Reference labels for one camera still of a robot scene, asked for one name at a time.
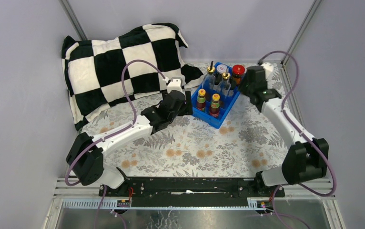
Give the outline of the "yellow cap sauce bottle front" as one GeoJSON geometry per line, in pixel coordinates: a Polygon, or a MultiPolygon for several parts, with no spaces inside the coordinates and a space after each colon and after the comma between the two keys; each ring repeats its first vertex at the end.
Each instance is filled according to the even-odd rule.
{"type": "Polygon", "coordinates": [[[204,89],[200,89],[198,91],[197,99],[196,99],[196,108],[202,112],[205,112],[206,109],[206,91],[204,89]]]}

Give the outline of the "yellow cap sauce bottle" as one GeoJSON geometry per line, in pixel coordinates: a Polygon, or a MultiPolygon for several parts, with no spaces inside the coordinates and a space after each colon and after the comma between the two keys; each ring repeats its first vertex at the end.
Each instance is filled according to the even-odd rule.
{"type": "Polygon", "coordinates": [[[204,89],[200,89],[198,91],[197,99],[196,99],[196,108],[202,112],[205,112],[206,109],[206,91],[204,89]]]}
{"type": "Polygon", "coordinates": [[[214,118],[218,118],[220,113],[220,95],[215,93],[212,95],[209,114],[214,118]]]}

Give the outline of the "red lid chili sauce jar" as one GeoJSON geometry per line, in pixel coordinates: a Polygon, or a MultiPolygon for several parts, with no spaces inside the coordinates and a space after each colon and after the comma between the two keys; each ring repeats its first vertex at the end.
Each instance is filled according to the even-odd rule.
{"type": "Polygon", "coordinates": [[[232,80],[238,86],[245,74],[246,68],[243,65],[236,64],[232,67],[232,80]]]}

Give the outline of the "blue plastic divided bin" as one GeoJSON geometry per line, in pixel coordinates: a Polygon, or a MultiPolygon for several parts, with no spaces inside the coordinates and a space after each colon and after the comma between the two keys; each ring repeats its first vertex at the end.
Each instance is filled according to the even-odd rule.
{"type": "MultiPolygon", "coordinates": [[[[214,63],[215,68],[219,64],[222,64],[222,63],[220,63],[220,62],[214,63]]],[[[221,127],[223,121],[225,120],[226,116],[230,112],[230,110],[231,110],[232,106],[234,105],[235,101],[239,97],[238,86],[236,86],[235,82],[232,80],[232,67],[233,66],[232,67],[228,66],[228,65],[226,65],[226,66],[227,66],[227,68],[229,70],[229,73],[231,75],[230,80],[229,80],[230,83],[231,83],[231,88],[230,88],[230,91],[229,91],[229,95],[225,100],[222,100],[220,98],[220,113],[219,113],[218,118],[214,118],[214,117],[210,116],[209,108],[210,108],[212,95],[217,93],[216,89],[217,89],[217,86],[218,86],[220,81],[217,81],[215,79],[214,86],[213,86],[213,91],[211,92],[211,95],[210,96],[206,95],[206,109],[205,109],[205,112],[202,112],[202,111],[200,111],[196,108],[196,99],[197,99],[198,91],[200,89],[202,89],[202,83],[200,83],[198,89],[192,95],[193,116],[196,117],[196,118],[199,118],[202,121],[205,121],[206,123],[208,123],[209,125],[211,125],[212,127],[217,128],[217,129],[221,127]]]]}

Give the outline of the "glass oil bottle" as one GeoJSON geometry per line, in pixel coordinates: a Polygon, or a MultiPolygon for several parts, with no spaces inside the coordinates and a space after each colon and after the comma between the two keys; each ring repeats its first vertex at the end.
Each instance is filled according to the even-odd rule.
{"type": "Polygon", "coordinates": [[[208,96],[210,96],[211,92],[213,91],[213,86],[216,79],[214,72],[214,61],[211,61],[210,65],[207,67],[207,74],[202,82],[202,88],[206,91],[206,95],[208,96]]]}
{"type": "Polygon", "coordinates": [[[225,100],[228,97],[231,88],[231,83],[229,81],[231,75],[229,70],[226,69],[226,71],[222,73],[221,76],[222,80],[219,82],[216,91],[220,95],[221,99],[225,100]]]}

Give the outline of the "glass oil bottle front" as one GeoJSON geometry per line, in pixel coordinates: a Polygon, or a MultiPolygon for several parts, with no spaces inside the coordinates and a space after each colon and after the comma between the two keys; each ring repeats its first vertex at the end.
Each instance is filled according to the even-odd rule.
{"type": "Polygon", "coordinates": [[[210,96],[211,92],[213,91],[213,86],[216,79],[214,72],[214,61],[211,61],[210,65],[207,67],[207,74],[202,82],[202,88],[206,91],[206,95],[208,96],[210,96]]]}

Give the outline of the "white lid brown sauce jar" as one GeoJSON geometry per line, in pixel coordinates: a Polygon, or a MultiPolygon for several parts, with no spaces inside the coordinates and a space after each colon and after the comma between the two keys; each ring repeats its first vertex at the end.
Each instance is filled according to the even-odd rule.
{"type": "Polygon", "coordinates": [[[222,80],[222,74],[226,72],[227,70],[227,66],[225,64],[219,64],[216,66],[216,72],[215,72],[215,77],[217,81],[221,81],[222,80]]]}

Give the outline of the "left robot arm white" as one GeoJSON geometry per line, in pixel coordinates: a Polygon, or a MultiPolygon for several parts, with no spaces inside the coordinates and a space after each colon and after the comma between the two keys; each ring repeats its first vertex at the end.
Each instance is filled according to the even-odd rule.
{"type": "Polygon", "coordinates": [[[99,135],[79,134],[66,157],[70,166],[65,176],[66,184],[89,186],[96,183],[109,187],[117,196],[126,194],[127,177],[118,168],[106,168],[104,160],[130,142],[167,128],[177,116],[193,114],[190,91],[172,90],[162,95],[163,100],[158,105],[144,109],[135,121],[99,135]]]}

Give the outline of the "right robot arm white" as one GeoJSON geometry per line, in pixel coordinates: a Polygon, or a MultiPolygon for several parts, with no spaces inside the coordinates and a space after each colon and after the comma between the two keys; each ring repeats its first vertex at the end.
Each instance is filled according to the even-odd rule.
{"type": "Polygon", "coordinates": [[[274,125],[288,149],[281,166],[256,173],[253,188],[262,197],[277,185],[299,184],[324,177],[329,149],[325,139],[315,138],[285,108],[278,91],[268,88],[266,78],[271,71],[266,63],[248,67],[238,87],[239,92],[248,96],[251,104],[274,125]]]}

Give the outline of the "floral tablecloth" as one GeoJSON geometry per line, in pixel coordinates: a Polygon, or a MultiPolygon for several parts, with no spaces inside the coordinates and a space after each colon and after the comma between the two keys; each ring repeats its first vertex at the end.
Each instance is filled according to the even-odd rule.
{"type": "Polygon", "coordinates": [[[281,165],[286,153],[272,123],[240,95],[220,128],[179,116],[166,129],[116,149],[104,166],[129,177],[253,177],[281,165]]]}

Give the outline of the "black white checkered blanket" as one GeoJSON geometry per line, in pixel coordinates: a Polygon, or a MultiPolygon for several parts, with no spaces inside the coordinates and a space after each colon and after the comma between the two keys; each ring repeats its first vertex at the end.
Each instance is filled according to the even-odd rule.
{"type": "Polygon", "coordinates": [[[117,104],[166,90],[164,77],[197,87],[203,73],[182,60],[181,47],[188,44],[172,23],[146,24],[108,41],[67,36],[61,58],[75,128],[117,104]]]}

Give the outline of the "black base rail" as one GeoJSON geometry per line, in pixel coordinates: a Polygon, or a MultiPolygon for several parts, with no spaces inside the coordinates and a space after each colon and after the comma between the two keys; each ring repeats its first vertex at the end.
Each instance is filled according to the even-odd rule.
{"type": "Polygon", "coordinates": [[[99,196],[125,197],[132,207],[245,207],[248,198],[269,200],[275,187],[252,178],[130,177],[99,196]]]}

